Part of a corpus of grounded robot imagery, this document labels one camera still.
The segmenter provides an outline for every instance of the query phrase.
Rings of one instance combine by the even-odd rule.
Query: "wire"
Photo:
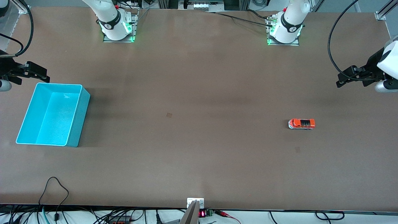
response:
[[[214,14],[217,14],[217,15],[222,15],[222,16],[228,16],[228,17],[231,17],[233,19],[242,20],[242,21],[245,21],[245,22],[248,22],[248,23],[253,23],[253,24],[258,24],[258,25],[262,25],[262,26],[272,27],[271,24],[262,24],[262,23],[259,23],[259,22],[254,22],[254,21],[251,21],[251,20],[246,20],[246,19],[242,19],[242,18],[239,18],[239,17],[230,16],[230,15],[222,14],[222,13],[216,13],[216,12],[211,12],[211,13],[214,13]]]
[[[137,221],[138,219],[142,218],[142,216],[144,216],[144,210],[143,210],[141,216],[138,217],[138,219],[133,219],[133,213],[134,213],[135,211],[136,211],[136,210],[134,210],[134,211],[131,213],[130,222],[135,222],[135,221]]]
[[[10,39],[10,40],[12,40],[12,41],[14,41],[14,42],[17,42],[17,43],[21,46],[21,48],[20,48],[20,50],[19,50],[18,52],[21,52],[21,51],[23,50],[23,44],[22,44],[19,40],[14,39],[14,38],[12,38],[12,37],[9,37],[9,36],[7,36],[7,35],[4,35],[4,34],[2,34],[2,33],[0,33],[0,36],[5,37],[5,38],[7,38],[7,39]]]
[[[148,224],[148,223],[146,222],[146,212],[145,212],[145,210],[144,210],[144,217],[145,217],[145,224]]]
[[[234,218],[234,217],[232,217],[232,216],[230,216],[230,215],[228,215],[228,217],[227,218],[232,218],[232,219],[235,219],[236,221],[238,221],[239,222],[239,224],[242,224],[242,223],[240,223],[240,221],[237,219],[237,218]]]
[[[147,13],[149,12],[149,9],[150,9],[152,6],[154,6],[154,4],[153,4],[153,5],[150,5],[150,6],[148,7],[148,9],[142,14],[142,16],[140,16],[140,17],[138,18],[138,20],[137,20],[135,23],[138,23],[138,21],[140,21],[141,18],[144,17],[145,14],[147,14]]]
[[[131,6],[131,5],[127,4],[126,1],[121,1],[121,0],[115,0],[115,1],[116,1],[117,3],[119,3],[119,4],[121,4],[121,5],[128,6],[130,9],[134,9],[134,8],[132,8],[132,7],[142,8],[142,7],[140,7],[139,5]]]
[[[20,0],[20,2],[26,8],[27,13],[29,14],[29,20],[30,20],[29,40],[28,40],[28,42],[26,44],[26,47],[23,47],[23,45],[19,41],[17,42],[17,43],[19,43],[22,46],[22,48],[16,54],[14,54],[14,55],[10,55],[10,54],[8,54],[8,55],[0,55],[0,58],[1,57],[18,57],[21,54],[25,53],[25,51],[29,48],[30,43],[32,42],[32,39],[33,39],[33,16],[32,16],[32,12],[30,11],[29,6],[26,4],[26,2],[24,0]],[[5,37],[5,38],[8,38],[8,39],[11,39],[11,37],[8,37],[6,35],[1,35],[1,36]]]
[[[36,218],[37,218],[37,224],[40,224],[40,221],[39,221],[39,206],[36,209]]]
[[[269,16],[261,16],[256,11],[251,10],[251,9],[246,9],[245,11],[252,12],[252,13],[254,13],[254,15],[256,15],[257,17],[260,17],[261,19],[265,19],[266,20],[269,17]]]
[[[56,177],[50,177],[50,178],[48,178],[47,183],[46,183],[46,186],[44,187],[44,191],[43,191],[43,193],[41,194],[41,196],[40,196],[40,198],[39,198],[38,204],[39,204],[39,206],[40,206],[40,200],[43,198],[43,195],[44,195],[44,193],[46,192],[46,189],[47,189],[47,185],[49,184],[49,181],[50,181],[52,178],[56,179],[57,182],[58,182],[58,184],[59,184],[59,186],[61,186],[61,187],[66,191],[66,197],[61,201],[61,203],[58,204],[57,208],[55,209],[55,213],[57,214],[58,208],[60,207],[60,205],[61,205],[61,204],[68,198],[68,196],[69,196],[69,191],[68,191],[68,189],[66,189],[66,187],[64,187],[64,186],[61,184],[61,182],[59,182],[58,178],[56,178]]]
[[[332,26],[332,29],[330,30],[329,37],[328,37],[328,54],[329,54],[330,61],[332,62],[333,66],[336,68],[336,70],[340,74],[344,75],[345,77],[347,77],[349,79],[356,80],[356,81],[372,81],[372,80],[376,80],[376,79],[358,79],[358,78],[350,77],[350,76],[344,74],[344,72],[337,66],[336,62],[334,62],[333,57],[332,57],[332,53],[330,52],[330,39],[332,38],[332,33],[334,31],[334,28],[336,27],[336,24],[338,23],[340,18],[345,14],[345,12],[347,12],[348,9],[351,8],[358,1],[359,0],[354,0],[347,8],[345,8],[345,10],[340,14],[340,16],[334,22],[334,24]]]
[[[62,212],[62,216],[64,216],[64,219],[65,219],[65,222],[66,222],[66,224],[69,224],[69,222],[66,220],[66,217],[65,217],[65,214],[64,214],[64,211],[61,209],[61,212]]]
[[[326,218],[321,218],[321,217],[319,217],[319,216],[318,216],[318,212],[319,212],[319,213],[322,213]],[[339,220],[342,220],[343,218],[345,218],[344,212],[338,212],[338,213],[339,213],[339,214],[342,214],[343,216],[340,217],[340,218],[329,218],[328,215],[326,215],[325,212],[319,211],[319,210],[318,210],[318,211],[315,211],[315,216],[316,216],[318,219],[320,219],[320,220],[328,221],[329,224],[332,224],[331,221],[339,221]]]
[[[47,224],[50,224],[49,220],[47,219],[46,213],[44,212],[44,206],[43,206],[43,208],[41,209],[41,212],[43,213],[44,220],[46,220],[46,223],[47,223]]]
[[[278,223],[275,221],[275,219],[273,218],[272,212],[269,212],[269,214],[271,215],[272,221],[273,221],[275,224],[278,224]]]

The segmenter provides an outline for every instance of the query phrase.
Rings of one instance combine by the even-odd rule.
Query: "table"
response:
[[[151,10],[131,44],[102,43],[89,8],[32,11],[34,40],[16,60],[82,84],[91,101],[78,148],[17,145],[37,80],[1,93],[1,203],[37,203],[57,176],[66,204],[398,211],[397,95],[336,88],[326,43],[338,14],[310,13],[288,47],[201,11]],[[21,16],[13,37],[28,35]],[[362,66],[388,40],[373,14],[348,13],[332,53],[342,69]],[[292,118],[317,126],[290,130]],[[53,182],[43,203],[63,197]]]

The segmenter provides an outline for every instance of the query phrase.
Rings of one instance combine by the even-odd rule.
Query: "orange toy car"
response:
[[[289,121],[289,128],[290,129],[305,129],[305,130],[312,130],[315,127],[315,120],[314,119],[291,119]]]

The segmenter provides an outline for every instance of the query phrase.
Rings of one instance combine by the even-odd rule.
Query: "black cable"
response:
[[[119,4],[121,4],[121,5],[128,6],[130,9],[134,9],[134,8],[132,8],[132,7],[142,8],[142,7],[140,7],[139,5],[131,6],[131,5],[127,4],[125,1],[121,1],[121,0],[115,0],[115,1],[116,1],[117,3],[119,3]]]
[[[132,219],[133,213],[131,213],[131,216],[130,216],[130,221],[131,221],[131,222],[135,222],[135,221],[137,221],[138,219],[140,219],[140,218],[142,218],[142,217],[144,216],[144,210],[143,210],[141,216],[138,217],[138,219]]]
[[[251,20],[246,20],[246,19],[242,19],[242,18],[239,18],[239,17],[230,16],[230,15],[222,14],[222,13],[216,13],[216,12],[211,12],[211,13],[214,13],[214,14],[217,14],[217,15],[222,15],[222,16],[228,16],[228,17],[233,18],[233,19],[242,20],[242,21],[245,21],[245,22],[253,23],[253,24],[258,24],[258,25],[262,25],[262,26],[272,27],[271,24],[262,24],[262,23],[259,23],[259,22],[254,22],[254,21],[251,21]]]
[[[14,41],[14,42],[17,42],[17,43],[21,46],[21,48],[20,48],[20,50],[19,50],[18,52],[21,52],[21,51],[23,50],[23,44],[22,44],[19,40],[14,39],[14,38],[12,38],[12,37],[9,37],[9,36],[7,36],[7,35],[4,35],[4,34],[2,34],[2,33],[0,33],[0,36],[5,37],[5,38],[7,38],[7,39],[10,39],[10,40],[12,40],[12,41]]]
[[[319,217],[319,216],[318,216],[318,212],[319,212],[319,213],[322,213],[326,218],[321,218],[321,217]],[[328,215],[326,215],[325,212],[319,211],[319,210],[318,210],[318,211],[315,211],[315,216],[316,216],[318,219],[323,220],[323,221],[328,221],[329,224],[332,224],[331,221],[339,221],[339,220],[342,220],[342,219],[345,217],[344,212],[338,212],[338,214],[342,214],[343,216],[340,217],[340,218],[329,218]]]
[[[34,210],[32,210],[29,215],[26,217],[26,220],[22,224],[26,224],[29,221],[30,216],[33,214]]]
[[[21,54],[25,53],[25,51],[29,48],[30,43],[32,42],[33,39],[33,16],[32,12],[29,9],[29,6],[26,4],[24,0],[20,0],[20,2],[25,6],[27,13],[29,14],[29,19],[30,19],[30,35],[29,35],[29,40],[27,41],[26,47],[22,49],[22,51],[18,52],[15,54],[16,57],[20,56]]]
[[[330,30],[329,37],[328,37],[328,54],[329,54],[330,61],[332,62],[333,66],[336,68],[336,70],[340,74],[344,75],[345,77],[347,77],[349,79],[356,80],[356,81],[372,81],[372,80],[376,80],[376,79],[358,79],[358,78],[353,78],[353,77],[350,77],[350,76],[344,74],[344,72],[337,66],[336,62],[334,62],[333,57],[332,57],[332,53],[330,52],[330,39],[332,38],[332,33],[333,33],[334,28],[336,27],[337,22],[345,14],[345,12],[347,12],[348,9],[351,8],[358,1],[359,0],[354,0],[347,8],[345,8],[345,10],[340,14],[340,16],[334,22],[334,24],[332,26],[332,29]]]
[[[65,217],[65,214],[64,214],[64,211],[61,209],[61,212],[62,212],[62,216],[64,216],[64,219],[65,219],[65,222],[66,222],[66,224],[69,224],[69,222],[66,220],[66,217]]]
[[[97,214],[93,211],[93,209],[90,207],[90,210],[91,210],[91,213],[96,217],[96,219],[98,220],[98,216],[97,216]]]
[[[40,206],[37,206],[37,210],[36,210],[37,224],[40,224],[40,221],[39,221],[39,210],[40,210]]]
[[[113,210],[112,212],[100,217],[97,221],[95,221],[93,224],[100,224],[102,221],[104,221],[105,223],[109,223],[109,218],[111,216],[117,216],[119,214],[122,214],[123,211],[126,211],[125,207],[120,207],[119,209]]]
[[[251,9],[246,9],[245,11],[252,12],[252,13],[254,13],[254,15],[256,15],[257,17],[260,17],[261,19],[266,20],[269,17],[269,16],[262,16],[262,15],[258,14],[256,11],[251,10]]]
[[[50,178],[48,178],[47,183],[46,183],[46,186],[44,187],[44,191],[43,191],[43,193],[41,194],[41,196],[40,196],[40,198],[39,198],[38,204],[39,204],[39,206],[41,205],[41,204],[40,204],[40,200],[43,198],[43,195],[44,195],[44,193],[46,192],[46,189],[47,189],[47,185],[49,184],[49,181],[50,181],[52,178],[56,179],[57,182],[58,182],[58,184],[59,184],[59,186],[61,186],[61,187],[66,191],[66,197],[61,201],[61,203],[58,204],[57,208],[55,209],[55,214],[57,214],[58,208],[60,207],[60,205],[61,205],[61,204],[68,198],[68,196],[69,196],[69,191],[68,191],[68,189],[67,189],[66,187],[64,187],[64,186],[61,184],[61,182],[59,182],[58,178],[56,178],[56,177],[50,177]]]
[[[271,215],[272,221],[273,221],[275,224],[278,224],[278,223],[275,221],[275,219],[273,218],[273,215],[272,215],[272,212],[271,212],[271,211],[269,212],[269,214]]]

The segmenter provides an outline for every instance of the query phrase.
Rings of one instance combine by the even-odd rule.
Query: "plastic bin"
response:
[[[89,99],[79,84],[38,83],[16,143],[77,147]]]

